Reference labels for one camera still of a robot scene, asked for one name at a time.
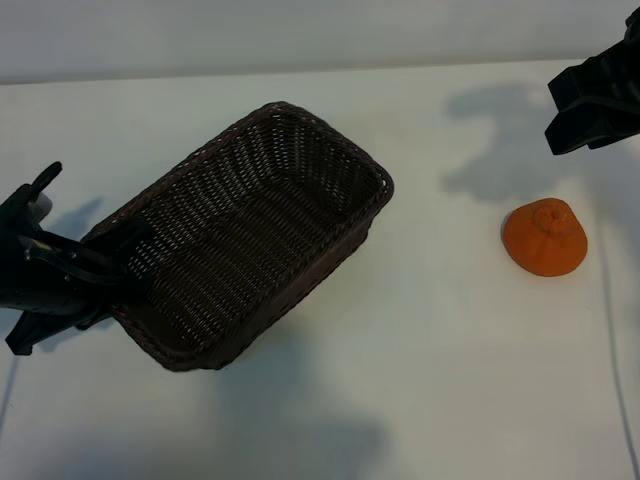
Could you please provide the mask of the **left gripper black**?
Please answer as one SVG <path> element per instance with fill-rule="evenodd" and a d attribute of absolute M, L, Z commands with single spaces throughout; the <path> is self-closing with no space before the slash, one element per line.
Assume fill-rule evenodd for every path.
<path fill-rule="evenodd" d="M 128 220 L 115 237 L 115 262 L 43 230 L 33 210 L 39 196 L 24 184 L 1 204 L 1 306 L 22 312 L 6 343 L 24 356 L 64 330 L 86 331 L 112 318 L 110 291 L 123 300 L 139 289 L 139 250 L 154 236 L 147 220 Z"/>

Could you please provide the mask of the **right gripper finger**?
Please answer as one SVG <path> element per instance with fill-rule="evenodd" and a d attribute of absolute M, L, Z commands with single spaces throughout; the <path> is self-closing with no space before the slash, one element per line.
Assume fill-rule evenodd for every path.
<path fill-rule="evenodd" d="M 584 146 L 595 150 L 638 134 L 637 113 L 590 103 L 559 112 L 545 131 L 554 155 L 564 155 Z"/>
<path fill-rule="evenodd" d="M 619 42 L 564 69 L 548 84 L 559 113 L 595 105 L 639 114 L 639 45 Z"/>

